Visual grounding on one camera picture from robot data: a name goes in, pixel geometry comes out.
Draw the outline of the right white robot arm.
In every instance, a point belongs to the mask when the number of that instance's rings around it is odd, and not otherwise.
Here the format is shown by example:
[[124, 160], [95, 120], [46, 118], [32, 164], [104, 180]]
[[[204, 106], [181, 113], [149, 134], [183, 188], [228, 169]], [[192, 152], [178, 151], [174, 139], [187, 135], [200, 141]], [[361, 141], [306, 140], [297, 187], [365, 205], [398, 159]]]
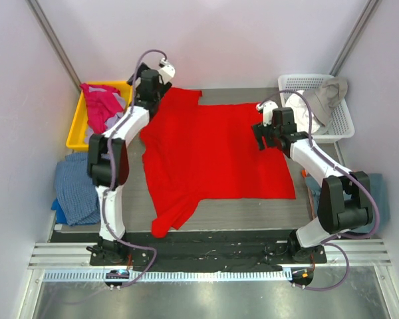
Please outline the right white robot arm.
[[287, 241], [288, 257], [303, 263], [318, 248], [350, 231], [371, 225], [373, 235], [380, 212], [370, 193], [370, 179], [363, 171], [353, 172], [328, 156], [306, 132], [300, 132], [291, 108], [258, 104], [260, 123], [252, 130], [260, 150], [276, 148], [297, 162], [321, 185], [317, 217], [292, 231]]

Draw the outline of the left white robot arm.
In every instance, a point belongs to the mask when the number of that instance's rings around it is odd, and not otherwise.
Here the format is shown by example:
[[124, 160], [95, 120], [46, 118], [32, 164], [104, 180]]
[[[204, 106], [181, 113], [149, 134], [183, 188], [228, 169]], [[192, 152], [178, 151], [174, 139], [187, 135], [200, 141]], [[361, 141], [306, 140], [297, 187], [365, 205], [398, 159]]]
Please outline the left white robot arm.
[[92, 266], [121, 265], [128, 258], [122, 218], [122, 190], [129, 175], [127, 147], [157, 113], [175, 74], [173, 66], [163, 64], [158, 70], [137, 72], [128, 82], [132, 93], [122, 118], [105, 133], [90, 138], [87, 172], [100, 201], [98, 241], [86, 248]]

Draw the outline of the red t shirt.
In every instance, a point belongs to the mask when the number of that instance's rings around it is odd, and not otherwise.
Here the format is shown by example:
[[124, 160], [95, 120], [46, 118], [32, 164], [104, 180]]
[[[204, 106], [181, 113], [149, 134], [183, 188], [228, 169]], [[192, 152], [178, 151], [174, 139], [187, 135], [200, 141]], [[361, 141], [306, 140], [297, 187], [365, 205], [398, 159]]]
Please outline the red t shirt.
[[157, 238], [179, 229], [205, 199], [295, 198], [285, 156], [257, 145], [255, 103], [201, 105], [200, 97], [171, 88], [140, 134]]

